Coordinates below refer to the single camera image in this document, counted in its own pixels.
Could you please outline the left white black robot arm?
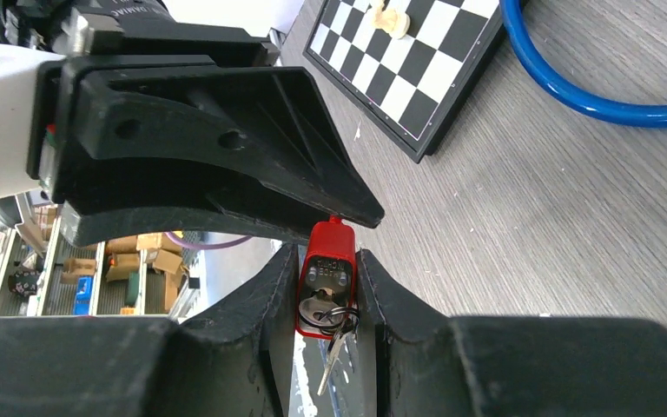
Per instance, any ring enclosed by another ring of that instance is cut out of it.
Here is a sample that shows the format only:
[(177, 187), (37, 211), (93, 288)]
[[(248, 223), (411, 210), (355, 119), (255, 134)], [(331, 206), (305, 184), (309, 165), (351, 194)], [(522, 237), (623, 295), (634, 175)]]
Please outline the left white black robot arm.
[(305, 243), (384, 210), (314, 78), (161, 1), (0, 1), (0, 198), (43, 189), (77, 246), (216, 231)]

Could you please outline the red cable seal tag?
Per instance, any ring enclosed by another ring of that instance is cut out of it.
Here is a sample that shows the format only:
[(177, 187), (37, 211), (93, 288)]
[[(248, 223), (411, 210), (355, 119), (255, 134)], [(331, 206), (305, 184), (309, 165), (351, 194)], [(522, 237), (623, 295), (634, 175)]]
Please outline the red cable seal tag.
[[(355, 233), (340, 218), (314, 225), (300, 269), (297, 283), (297, 316), (295, 327), (299, 334), (303, 327), (298, 318), (300, 301), (318, 295), (339, 306), (356, 307), (357, 267), (355, 260)], [(315, 339), (325, 340), (314, 335)]]

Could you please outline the blue ring hoop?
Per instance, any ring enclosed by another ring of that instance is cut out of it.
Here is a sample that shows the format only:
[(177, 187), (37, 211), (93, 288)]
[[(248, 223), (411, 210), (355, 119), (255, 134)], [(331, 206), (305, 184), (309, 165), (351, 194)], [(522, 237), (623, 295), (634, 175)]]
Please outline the blue ring hoop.
[(547, 94), (596, 120), (636, 128), (667, 129), (667, 105), (624, 103), (579, 88), (561, 76), (539, 53), (525, 26), (520, 2), (503, 0), (499, 8), (515, 56)]

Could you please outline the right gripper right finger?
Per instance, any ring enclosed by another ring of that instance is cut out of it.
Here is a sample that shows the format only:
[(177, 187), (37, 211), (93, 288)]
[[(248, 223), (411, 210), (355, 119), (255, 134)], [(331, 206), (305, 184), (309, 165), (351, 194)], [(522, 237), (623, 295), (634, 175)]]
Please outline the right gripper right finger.
[(667, 328), (620, 317), (454, 316), (357, 255), (368, 416), (667, 416)]

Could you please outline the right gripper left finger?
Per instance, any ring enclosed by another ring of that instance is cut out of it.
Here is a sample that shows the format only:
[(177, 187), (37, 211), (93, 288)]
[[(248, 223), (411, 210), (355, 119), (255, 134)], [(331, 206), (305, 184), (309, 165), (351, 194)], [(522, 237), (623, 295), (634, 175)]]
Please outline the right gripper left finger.
[(0, 416), (285, 416), (298, 249), (184, 322), (0, 318)]

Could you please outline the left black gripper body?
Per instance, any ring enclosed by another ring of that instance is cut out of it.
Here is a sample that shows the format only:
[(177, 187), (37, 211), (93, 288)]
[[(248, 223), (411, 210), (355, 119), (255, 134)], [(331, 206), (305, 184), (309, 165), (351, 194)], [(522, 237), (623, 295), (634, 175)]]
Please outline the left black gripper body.
[(222, 68), (271, 66), (267, 37), (178, 23), (162, 1), (8, 1), (6, 43), (71, 56), (206, 56)]

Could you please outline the spare silver keys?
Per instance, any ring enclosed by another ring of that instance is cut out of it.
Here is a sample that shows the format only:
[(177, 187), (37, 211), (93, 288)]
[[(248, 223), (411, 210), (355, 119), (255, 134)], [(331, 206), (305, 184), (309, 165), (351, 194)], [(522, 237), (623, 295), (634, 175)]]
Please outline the spare silver keys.
[(316, 295), (299, 302), (298, 315), (303, 324), (300, 327), (301, 334), (321, 336), (328, 340), (325, 366), (317, 391), (318, 395), (323, 395), (346, 338), (359, 326), (360, 312), (356, 307), (339, 306)]

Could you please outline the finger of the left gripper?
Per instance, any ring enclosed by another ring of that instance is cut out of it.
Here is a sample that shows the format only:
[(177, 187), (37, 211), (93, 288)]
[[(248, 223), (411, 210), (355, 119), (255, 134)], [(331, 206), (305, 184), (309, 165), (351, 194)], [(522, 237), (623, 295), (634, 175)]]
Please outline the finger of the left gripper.
[(311, 225), (273, 222), (198, 208), (119, 208), (82, 214), (77, 207), (67, 202), (63, 206), (60, 226), (60, 233), (65, 240), (77, 247), (130, 235), (175, 230), (251, 235), (303, 244), (311, 233)]
[(60, 200), (82, 214), (172, 207), (375, 228), (384, 211), (303, 68), (200, 58), (69, 59)]

